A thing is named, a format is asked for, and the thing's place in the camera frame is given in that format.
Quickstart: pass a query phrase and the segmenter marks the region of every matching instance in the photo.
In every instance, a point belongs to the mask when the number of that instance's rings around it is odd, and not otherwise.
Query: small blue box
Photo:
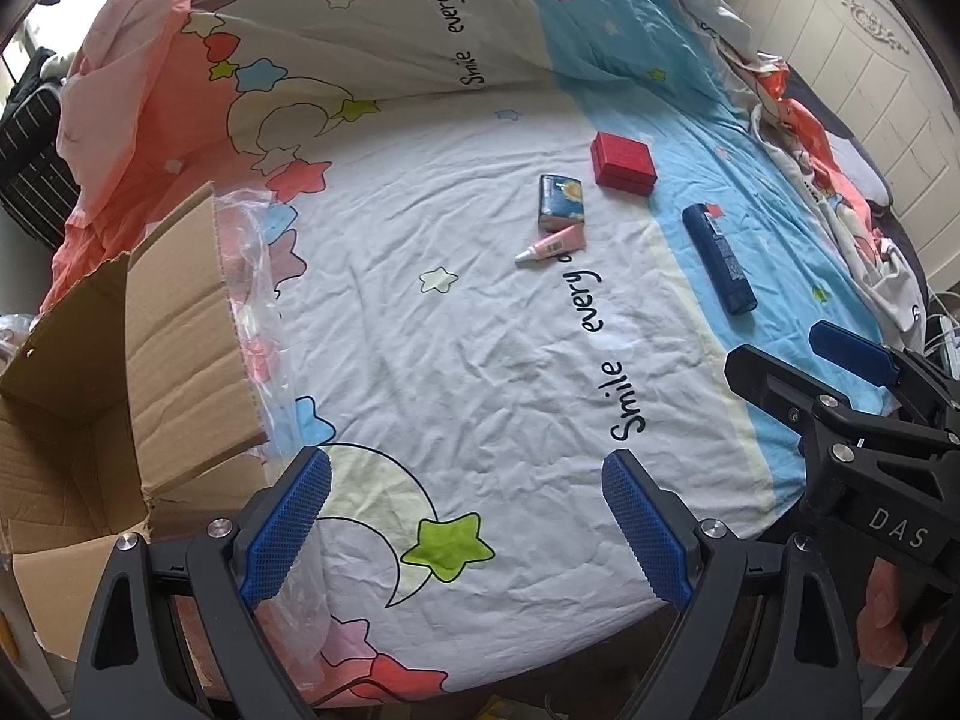
[[[583,185],[576,178],[565,175],[541,175],[541,228],[556,232],[572,224],[583,223]]]

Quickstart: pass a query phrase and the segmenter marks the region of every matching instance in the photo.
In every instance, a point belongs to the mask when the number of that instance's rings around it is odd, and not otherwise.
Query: blue star
[[[272,244],[294,223],[296,209],[286,203],[275,202],[268,209],[263,220],[263,237]]]
[[[316,401],[306,395],[296,399],[296,423],[301,429],[301,440],[307,446],[320,446],[322,443],[332,442],[337,435],[337,429],[325,419],[317,416]]]
[[[253,65],[240,68],[236,72],[237,91],[269,92],[286,74],[286,68],[279,68],[266,58],[258,59]]]

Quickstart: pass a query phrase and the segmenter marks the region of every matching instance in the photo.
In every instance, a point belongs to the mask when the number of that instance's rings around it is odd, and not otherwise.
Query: white star
[[[210,32],[213,32],[218,26],[223,26],[226,22],[215,13],[206,13],[203,10],[190,11],[190,20],[181,29],[184,34],[191,32],[200,35],[202,38],[208,38]]]
[[[349,8],[352,1],[354,0],[326,0],[326,4],[331,8]]]
[[[278,167],[289,165],[296,160],[295,151],[296,146],[294,148],[271,148],[263,159],[253,165],[253,168],[262,172],[263,175],[270,175]]]
[[[436,290],[439,293],[446,294],[450,291],[450,285],[458,278],[460,278],[460,276],[448,274],[443,268],[438,268],[435,271],[426,271],[425,274],[421,274],[421,281],[424,282],[424,285],[421,287],[421,293]]]

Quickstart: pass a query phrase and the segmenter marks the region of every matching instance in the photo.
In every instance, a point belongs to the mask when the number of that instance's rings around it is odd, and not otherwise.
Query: blue bottle
[[[698,202],[683,209],[683,225],[693,238],[727,313],[736,316],[755,309],[757,297],[750,288],[747,275],[727,239],[717,229],[707,206]]]

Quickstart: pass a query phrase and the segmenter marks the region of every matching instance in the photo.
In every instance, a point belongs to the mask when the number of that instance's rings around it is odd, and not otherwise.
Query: blue gripper pad
[[[601,481],[603,497],[656,597],[683,611],[693,597],[691,579],[701,567],[696,518],[627,450],[606,456]]]
[[[822,319],[810,328],[810,348],[874,386],[896,386],[901,375],[886,349]]]
[[[261,490],[266,495],[251,499],[247,509],[253,506],[253,510],[244,509],[240,515],[243,521],[234,541],[233,564],[238,569],[240,596],[251,611],[280,592],[330,493],[332,477],[326,453],[304,447],[280,480]]]

